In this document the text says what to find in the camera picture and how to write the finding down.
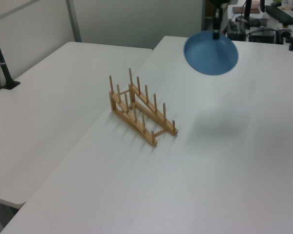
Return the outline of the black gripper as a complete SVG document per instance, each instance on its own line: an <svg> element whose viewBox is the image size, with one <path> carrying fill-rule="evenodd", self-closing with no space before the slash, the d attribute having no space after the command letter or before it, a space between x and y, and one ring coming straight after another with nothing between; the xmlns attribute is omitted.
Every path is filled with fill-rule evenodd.
<svg viewBox="0 0 293 234"><path fill-rule="evenodd" d="M212 24L213 24L213 39L219 39L220 26L222 22L222 4L229 3L229 0L209 0L211 4L215 6L213 12Z"/></svg>

